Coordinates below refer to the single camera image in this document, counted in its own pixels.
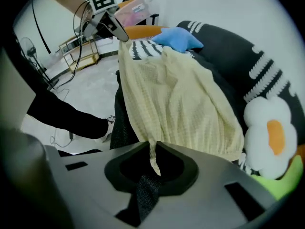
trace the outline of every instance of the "blue pillow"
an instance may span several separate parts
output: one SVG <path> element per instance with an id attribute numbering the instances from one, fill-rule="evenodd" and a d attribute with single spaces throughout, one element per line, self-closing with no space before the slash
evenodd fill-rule
<path id="1" fill-rule="evenodd" d="M 203 44 L 184 28 L 161 28 L 161 31 L 161 34 L 152 38 L 157 44 L 169 46 L 178 52 L 185 52 L 187 49 L 203 47 Z"/>

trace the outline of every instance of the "yellow cloth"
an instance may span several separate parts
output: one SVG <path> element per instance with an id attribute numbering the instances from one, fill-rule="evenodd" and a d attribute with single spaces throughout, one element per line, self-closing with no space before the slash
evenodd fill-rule
<path id="1" fill-rule="evenodd" d="M 156 141 L 237 160 L 243 132 L 211 71 L 170 47 L 164 47 L 161 58 L 134 61 L 130 46 L 131 41 L 120 42 L 119 49 L 126 110 L 140 142 L 150 143 L 156 173 Z"/>

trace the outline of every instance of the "orange yolk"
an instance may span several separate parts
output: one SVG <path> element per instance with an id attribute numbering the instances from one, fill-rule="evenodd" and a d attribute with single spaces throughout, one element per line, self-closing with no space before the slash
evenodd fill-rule
<path id="1" fill-rule="evenodd" d="M 275 155 L 282 153 L 285 147 L 285 135 L 282 124 L 277 120 L 271 120 L 267 123 L 269 134 L 269 146 L 272 148 Z"/>

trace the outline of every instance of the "gray floor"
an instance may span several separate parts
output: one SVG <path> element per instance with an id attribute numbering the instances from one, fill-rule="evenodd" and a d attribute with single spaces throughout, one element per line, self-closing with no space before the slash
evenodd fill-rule
<path id="1" fill-rule="evenodd" d="M 97 65 L 77 72 L 71 82 L 57 90 L 59 93 L 54 93 L 63 100 L 68 90 L 60 91 L 64 88 L 69 89 L 65 102 L 74 108 L 100 118 L 114 115 L 114 96 L 118 88 L 115 72 L 118 68 L 117 55 L 101 59 Z M 70 77 L 71 73 L 61 76 L 57 85 Z M 64 146 L 70 141 L 68 131 L 61 129 L 55 131 L 54 127 L 43 124 L 29 115 L 25 116 L 21 130 L 37 137 L 46 145 L 51 145 L 50 138 L 55 132 L 55 140 L 59 145 Z M 61 148 L 56 145 L 56 148 L 69 153 L 79 153 L 95 148 L 107 150 L 109 146 L 110 141 L 102 143 L 100 139 L 92 140 L 74 136 L 74 140 L 67 147 Z"/>

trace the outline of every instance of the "fried egg plush toy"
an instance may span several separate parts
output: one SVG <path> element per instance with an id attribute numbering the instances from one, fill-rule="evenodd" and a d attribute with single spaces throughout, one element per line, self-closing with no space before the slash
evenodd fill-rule
<path id="1" fill-rule="evenodd" d="M 288 104 L 280 97 L 257 97 L 247 104 L 244 120 L 247 164 L 267 179 L 281 177 L 297 148 Z"/>

